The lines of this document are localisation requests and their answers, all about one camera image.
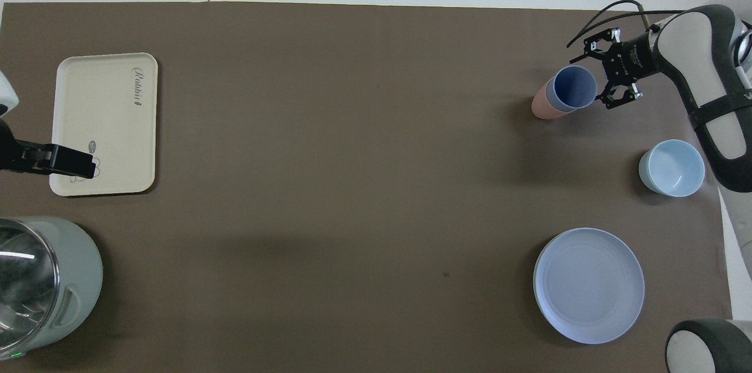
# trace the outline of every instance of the metal device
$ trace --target metal device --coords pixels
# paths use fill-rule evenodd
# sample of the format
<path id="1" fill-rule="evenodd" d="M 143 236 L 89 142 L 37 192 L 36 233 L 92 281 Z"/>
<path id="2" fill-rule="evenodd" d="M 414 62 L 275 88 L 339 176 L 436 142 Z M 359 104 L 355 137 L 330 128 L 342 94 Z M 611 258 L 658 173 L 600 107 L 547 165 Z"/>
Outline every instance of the metal device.
<path id="1" fill-rule="evenodd" d="M 668 12 L 670 17 L 652 25 L 646 15 L 661 12 L 645 11 L 637 5 L 639 11 L 633 14 L 586 25 L 568 46 L 605 22 L 631 15 L 643 17 L 644 33 L 628 41 L 621 41 L 619 28 L 588 36 L 583 41 L 583 54 L 571 62 L 587 57 L 602 62 L 607 84 L 597 99 L 608 109 L 641 98 L 642 92 L 636 87 L 639 79 L 663 73 L 674 82 L 687 110 L 688 121 L 720 184 L 741 255 L 752 277 L 752 0 L 715 0 L 706 6 L 671 11 Z M 609 49 L 598 48 L 602 41 L 610 43 Z M 626 91 L 617 97 L 620 87 L 626 87 Z M 725 320 L 720 322 L 726 327 Z M 687 365 L 696 365 L 687 362 L 688 357 L 703 354 L 711 357 L 709 365 L 719 373 L 752 371 L 752 341 L 749 339 L 752 333 L 742 333 L 752 331 L 752 322 L 743 327 L 734 325 L 742 330 L 736 334 L 716 333 L 720 330 L 713 330 L 717 327 L 713 323 L 709 332 L 703 330 L 707 333 L 689 332 L 696 339 L 687 339 L 685 332 L 688 330 L 681 325 L 672 331 L 667 342 L 669 371 L 703 371 L 684 369 Z M 740 354 L 736 351 L 740 347 L 746 355 L 729 360 Z"/>
<path id="2" fill-rule="evenodd" d="M 96 166 L 91 154 L 60 145 L 40 145 L 16 140 L 0 119 L 0 169 L 31 174 L 62 174 L 93 178 Z"/>

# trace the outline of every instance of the plate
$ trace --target plate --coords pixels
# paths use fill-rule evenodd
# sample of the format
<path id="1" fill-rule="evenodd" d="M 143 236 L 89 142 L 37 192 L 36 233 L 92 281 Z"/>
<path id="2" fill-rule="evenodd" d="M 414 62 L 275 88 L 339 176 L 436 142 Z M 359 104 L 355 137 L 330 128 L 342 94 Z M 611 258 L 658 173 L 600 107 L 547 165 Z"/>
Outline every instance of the plate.
<path id="1" fill-rule="evenodd" d="M 618 237 L 595 228 L 571 229 L 548 242 L 535 263 L 533 289 L 546 320 L 582 344 L 624 335 L 645 297 L 635 254 Z"/>

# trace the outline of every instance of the white tray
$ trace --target white tray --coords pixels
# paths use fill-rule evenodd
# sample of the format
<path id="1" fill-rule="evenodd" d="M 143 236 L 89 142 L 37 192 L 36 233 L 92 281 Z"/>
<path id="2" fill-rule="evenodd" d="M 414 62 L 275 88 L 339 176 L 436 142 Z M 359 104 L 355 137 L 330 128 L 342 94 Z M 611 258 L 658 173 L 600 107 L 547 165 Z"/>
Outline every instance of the white tray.
<path id="1" fill-rule="evenodd" d="M 156 169 L 157 64 L 147 53 L 65 59 L 57 69 L 52 142 L 91 153 L 93 179 L 49 175 L 59 196 L 140 193 Z"/>

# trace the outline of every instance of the light blue bowl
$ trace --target light blue bowl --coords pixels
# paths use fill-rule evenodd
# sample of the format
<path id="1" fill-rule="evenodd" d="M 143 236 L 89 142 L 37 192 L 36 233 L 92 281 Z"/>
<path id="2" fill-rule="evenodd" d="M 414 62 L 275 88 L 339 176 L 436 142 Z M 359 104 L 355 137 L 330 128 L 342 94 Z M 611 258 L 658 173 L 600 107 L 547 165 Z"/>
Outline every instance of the light blue bowl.
<path id="1" fill-rule="evenodd" d="M 703 157 L 682 140 L 655 145 L 640 159 L 639 170 L 647 188 L 670 197 L 691 196 L 704 180 Z"/>

